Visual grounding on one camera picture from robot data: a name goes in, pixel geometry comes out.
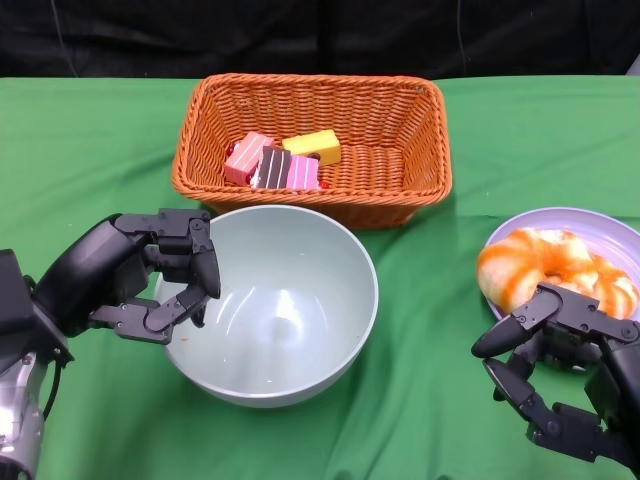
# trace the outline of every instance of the table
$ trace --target table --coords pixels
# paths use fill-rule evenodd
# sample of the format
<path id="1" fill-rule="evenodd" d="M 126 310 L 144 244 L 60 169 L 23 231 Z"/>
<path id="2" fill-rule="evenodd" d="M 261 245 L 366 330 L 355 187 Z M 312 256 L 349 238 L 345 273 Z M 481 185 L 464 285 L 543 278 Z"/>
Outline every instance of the table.
<path id="1" fill-rule="evenodd" d="M 405 228 L 359 233 L 380 280 L 353 367 L 301 405 L 249 410 L 191 385 L 162 348 L 109 331 L 72 339 L 46 425 L 44 480 L 631 478 L 534 447 L 469 349 L 493 321 L 475 283 L 490 233 L 577 206 L 640 229 L 640 79 L 438 82 L 454 192 Z M 169 182 L 193 80 L 0 80 L 0 231 L 39 278 L 113 212 L 193 207 Z M 584 378 L 541 367 L 548 403 L 588 408 Z M 48 395 L 43 388 L 43 399 Z"/>

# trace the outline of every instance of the glazed donut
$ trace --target glazed donut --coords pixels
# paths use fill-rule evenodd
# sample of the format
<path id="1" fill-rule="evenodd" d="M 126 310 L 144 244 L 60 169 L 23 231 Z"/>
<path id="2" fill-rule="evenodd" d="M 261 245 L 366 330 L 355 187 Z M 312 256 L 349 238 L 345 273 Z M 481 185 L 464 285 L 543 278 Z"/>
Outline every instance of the glazed donut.
<path id="1" fill-rule="evenodd" d="M 591 295 L 600 300 L 598 310 L 618 319 L 631 317 L 640 297 L 636 286 L 626 273 L 614 268 L 609 260 L 593 253 L 591 259 L 598 271 L 598 281 Z"/>
<path id="2" fill-rule="evenodd" d="M 482 293 L 511 312 L 531 299 L 540 282 L 591 295 L 598 272 L 575 234 L 521 228 L 480 252 L 477 277 Z"/>

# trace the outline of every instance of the robotic hand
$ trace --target robotic hand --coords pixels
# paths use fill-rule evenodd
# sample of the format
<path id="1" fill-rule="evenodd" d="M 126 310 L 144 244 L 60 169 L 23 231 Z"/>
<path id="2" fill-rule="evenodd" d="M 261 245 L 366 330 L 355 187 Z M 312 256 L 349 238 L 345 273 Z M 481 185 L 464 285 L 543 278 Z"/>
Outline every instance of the robotic hand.
<path id="1" fill-rule="evenodd" d="M 640 478 L 640 329 L 597 308 L 597 300 L 541 283 L 529 302 L 496 323 L 471 352 L 484 359 L 496 385 L 494 399 L 506 399 L 529 423 L 533 443 L 588 462 L 608 457 Z M 560 403 L 549 409 L 527 381 L 535 363 L 547 355 L 571 356 L 580 346 L 599 350 L 585 386 L 596 414 Z M 506 364 L 490 358 L 513 348 Z"/>
<path id="2" fill-rule="evenodd" d="M 66 337 L 111 328 L 122 338 L 164 345 L 188 318 L 203 326 L 207 301 L 220 298 L 209 219 L 201 210 L 114 215 L 69 247 L 37 284 L 22 276 L 12 251 L 0 251 L 0 479 L 35 478 L 44 419 L 61 370 L 73 360 Z M 136 298 L 154 271 L 186 289 L 163 305 Z M 51 362 L 53 388 L 41 411 Z"/>

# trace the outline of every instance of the wicker basket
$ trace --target wicker basket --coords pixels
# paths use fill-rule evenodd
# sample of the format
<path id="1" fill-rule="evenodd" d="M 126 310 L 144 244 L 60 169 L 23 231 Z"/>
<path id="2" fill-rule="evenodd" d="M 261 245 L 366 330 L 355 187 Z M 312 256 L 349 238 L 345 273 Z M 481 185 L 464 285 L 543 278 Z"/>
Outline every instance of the wicker basket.
<path id="1" fill-rule="evenodd" d="M 283 138 L 333 129 L 340 163 L 321 167 L 330 188 L 254 189 L 226 182 L 232 142 L 253 130 Z M 411 77 L 225 74 L 196 87 L 173 165 L 183 196 L 219 213 L 298 205 L 353 229 L 402 225 L 444 199 L 452 171 L 442 93 Z"/>

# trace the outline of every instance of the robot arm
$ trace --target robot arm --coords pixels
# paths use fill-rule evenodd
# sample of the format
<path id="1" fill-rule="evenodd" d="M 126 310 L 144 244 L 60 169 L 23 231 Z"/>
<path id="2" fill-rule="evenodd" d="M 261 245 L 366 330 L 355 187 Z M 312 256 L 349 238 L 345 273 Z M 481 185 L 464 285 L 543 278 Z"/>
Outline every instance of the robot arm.
<path id="1" fill-rule="evenodd" d="M 494 398 L 506 400 L 529 424 L 529 440 L 589 462 L 611 458 L 640 478 L 640 329 L 597 307 L 597 300 L 540 284 L 529 302 L 495 324 L 471 351 L 484 359 Z M 594 354 L 596 368 L 585 387 L 596 414 L 560 403 L 549 409 L 527 381 L 550 350 L 575 351 L 579 345 L 600 353 Z M 506 364 L 490 358 L 512 348 Z"/>
<path id="2" fill-rule="evenodd" d="M 220 298 L 209 220 L 202 210 L 114 215 L 69 247 L 37 284 L 22 277 L 12 251 L 0 251 L 0 480 L 35 478 L 44 420 L 61 370 L 73 360 L 67 337 L 111 328 L 122 338 L 167 344 L 175 325 L 191 318 L 203 326 L 206 303 Z M 185 290 L 163 305 L 137 298 L 154 271 Z M 53 391 L 41 411 L 51 362 Z"/>

